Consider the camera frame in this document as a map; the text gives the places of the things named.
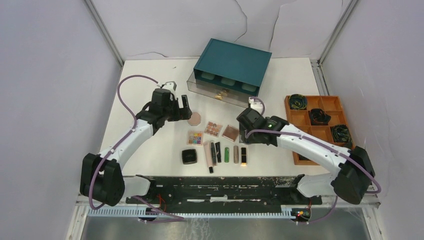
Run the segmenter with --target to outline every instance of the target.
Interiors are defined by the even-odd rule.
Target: wooden tray
[[[306,110],[291,110],[289,106],[289,97],[286,96],[284,99],[285,112],[287,113],[287,120],[289,123],[295,125],[300,130],[308,133],[314,137],[324,140],[328,143],[337,146],[343,146],[344,142],[334,142],[331,127],[344,124],[349,129],[350,134],[352,131],[346,121],[345,112],[343,111],[342,104],[338,96],[305,96],[307,100]],[[309,118],[309,111],[311,109],[322,109],[324,112],[331,116],[328,125],[324,126],[312,126]],[[318,164],[311,161],[295,152],[293,152],[294,165],[310,165],[317,166]]]

